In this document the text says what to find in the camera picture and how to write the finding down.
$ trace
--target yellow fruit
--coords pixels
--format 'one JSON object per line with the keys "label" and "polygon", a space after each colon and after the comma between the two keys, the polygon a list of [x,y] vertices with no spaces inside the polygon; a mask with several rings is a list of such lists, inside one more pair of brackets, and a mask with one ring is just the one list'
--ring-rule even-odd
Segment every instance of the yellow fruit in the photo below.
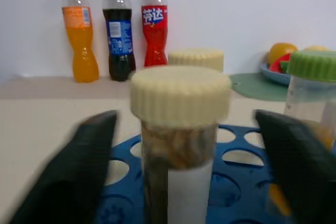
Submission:
{"label": "yellow fruit", "polygon": [[272,46],[268,54],[268,63],[272,65],[280,57],[297,51],[298,48],[290,43],[276,43]]}
{"label": "yellow fruit", "polygon": [[311,47],[307,47],[306,49],[304,49],[304,51],[330,51],[330,50],[323,46],[314,45]]}

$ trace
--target beige table surface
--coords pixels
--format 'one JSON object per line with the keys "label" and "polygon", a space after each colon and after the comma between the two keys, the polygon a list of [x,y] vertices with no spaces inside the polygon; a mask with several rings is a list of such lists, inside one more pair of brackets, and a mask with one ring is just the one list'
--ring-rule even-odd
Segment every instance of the beige table surface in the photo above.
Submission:
{"label": "beige table surface", "polygon": [[[233,92],[228,118],[222,123],[255,126],[254,109],[282,113],[284,107],[283,102],[253,100]],[[29,78],[0,85],[0,220],[13,211],[39,169],[64,146],[74,125],[106,110],[119,110],[116,144],[140,133],[129,109],[128,83]]]}

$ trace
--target green lid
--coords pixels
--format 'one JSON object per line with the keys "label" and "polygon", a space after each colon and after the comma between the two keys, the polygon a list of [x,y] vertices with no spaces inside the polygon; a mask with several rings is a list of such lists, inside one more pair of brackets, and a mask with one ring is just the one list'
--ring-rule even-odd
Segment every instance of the green lid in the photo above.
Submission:
{"label": "green lid", "polygon": [[287,73],[312,81],[336,82],[336,51],[293,52]]}

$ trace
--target plastic bottle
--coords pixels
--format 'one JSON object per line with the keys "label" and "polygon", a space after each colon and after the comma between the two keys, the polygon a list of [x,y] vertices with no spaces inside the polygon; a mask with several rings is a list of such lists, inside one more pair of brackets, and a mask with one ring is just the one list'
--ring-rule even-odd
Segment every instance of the plastic bottle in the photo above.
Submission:
{"label": "plastic bottle", "polygon": [[144,0],[142,27],[147,41],[145,67],[166,65],[164,48],[168,34],[167,0]]}
{"label": "plastic bottle", "polygon": [[109,71],[112,80],[126,81],[135,70],[129,0],[103,0],[109,43]]}
{"label": "plastic bottle", "polygon": [[75,80],[96,81],[99,70],[91,49],[93,29],[89,1],[62,0],[62,10],[69,42],[74,50],[72,70]]}

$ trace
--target dark soda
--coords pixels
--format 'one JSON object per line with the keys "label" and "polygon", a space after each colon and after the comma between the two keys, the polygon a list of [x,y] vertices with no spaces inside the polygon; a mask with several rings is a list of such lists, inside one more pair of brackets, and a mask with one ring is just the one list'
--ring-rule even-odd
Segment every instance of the dark soda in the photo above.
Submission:
{"label": "dark soda", "polygon": [[[115,81],[127,81],[130,73],[136,69],[131,29],[132,9],[103,9],[103,13],[108,30],[110,77]],[[124,33],[120,36],[122,42],[113,40],[113,37],[118,37],[118,33]]]}

